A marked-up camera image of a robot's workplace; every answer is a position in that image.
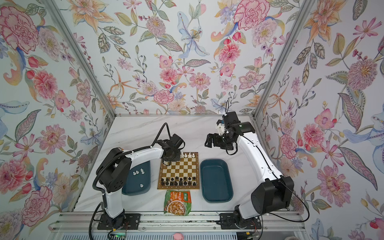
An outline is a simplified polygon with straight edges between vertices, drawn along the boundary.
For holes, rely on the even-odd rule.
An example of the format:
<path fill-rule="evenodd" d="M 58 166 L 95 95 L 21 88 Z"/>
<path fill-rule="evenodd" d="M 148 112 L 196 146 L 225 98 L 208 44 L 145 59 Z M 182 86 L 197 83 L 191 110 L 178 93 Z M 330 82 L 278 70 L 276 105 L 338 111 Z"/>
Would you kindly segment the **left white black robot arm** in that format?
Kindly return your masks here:
<path fill-rule="evenodd" d="M 171 135 L 169 125 L 164 123 L 149 146 L 124 151 L 121 148 L 110 150 L 96 171 L 93 189 L 102 193 L 103 201 L 96 207 L 89 225 L 89 239 L 93 239 L 93 223 L 95 216 L 102 208 L 103 214 L 99 219 L 99 227 L 107 229 L 107 239 L 112 238 L 116 230 L 136 230 L 140 214 L 127 214 L 123 207 L 123 187 L 127 183 L 130 170 L 138 165 L 152 161 L 178 162 L 185 141 L 176 134 Z"/>

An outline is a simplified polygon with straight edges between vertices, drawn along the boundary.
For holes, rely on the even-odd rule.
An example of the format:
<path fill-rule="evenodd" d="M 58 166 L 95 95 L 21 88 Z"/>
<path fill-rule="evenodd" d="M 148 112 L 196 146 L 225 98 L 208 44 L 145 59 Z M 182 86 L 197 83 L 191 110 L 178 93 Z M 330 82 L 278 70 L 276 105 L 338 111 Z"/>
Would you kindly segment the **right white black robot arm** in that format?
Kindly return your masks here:
<path fill-rule="evenodd" d="M 236 112 L 227 112 L 216 123 L 217 133 L 208 134 L 205 147 L 218 147 L 225 151 L 242 150 L 256 176 L 256 188 L 247 201 L 234 209 L 235 223 L 244 228 L 255 217 L 286 209 L 296 197 L 294 181 L 285 177 L 272 163 L 263 149 L 255 128 L 241 122 Z"/>

